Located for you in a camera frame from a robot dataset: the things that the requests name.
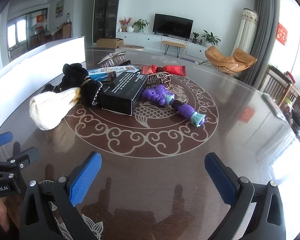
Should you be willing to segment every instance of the black box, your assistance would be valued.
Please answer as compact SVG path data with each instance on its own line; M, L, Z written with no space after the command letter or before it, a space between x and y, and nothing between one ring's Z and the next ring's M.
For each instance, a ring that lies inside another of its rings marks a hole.
M101 108L132 115L135 104L147 87L148 75L123 72L100 94Z

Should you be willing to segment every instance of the white knit fabric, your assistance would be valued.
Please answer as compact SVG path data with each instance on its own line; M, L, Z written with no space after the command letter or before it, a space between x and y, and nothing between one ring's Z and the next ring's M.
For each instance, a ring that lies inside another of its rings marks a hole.
M30 100L30 117L41 130L55 128L78 102L80 88L70 88L61 93L44 92Z

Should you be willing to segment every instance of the flower vase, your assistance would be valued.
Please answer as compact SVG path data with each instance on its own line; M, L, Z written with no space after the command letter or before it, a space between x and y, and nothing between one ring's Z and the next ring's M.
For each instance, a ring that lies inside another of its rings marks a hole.
M134 27L133 26L127 27L127 32L128 33L133 33L134 32Z
M208 41L205 42L205 47L210 48L211 46L213 46L212 43L209 43Z

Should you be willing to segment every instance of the toy robot figure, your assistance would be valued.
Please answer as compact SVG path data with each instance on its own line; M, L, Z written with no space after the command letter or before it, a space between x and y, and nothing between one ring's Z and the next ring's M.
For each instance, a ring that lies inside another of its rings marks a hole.
M190 119L192 124L199 127L203 124L205 114L199 114L192 106L176 100L175 95L170 93L164 85L154 86L151 89L146 89L142 92L142 97L159 104L160 106L171 106L175 111L178 111L183 117Z

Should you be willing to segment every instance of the gray curtain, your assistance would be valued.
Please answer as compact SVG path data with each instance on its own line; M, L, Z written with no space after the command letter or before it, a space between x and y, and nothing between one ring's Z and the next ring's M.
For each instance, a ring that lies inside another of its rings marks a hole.
M274 0L255 0L254 10L259 14L259 25L250 54L258 61L244 70L240 76L240 80L250 86L254 85L266 51L270 49L268 43L274 19Z

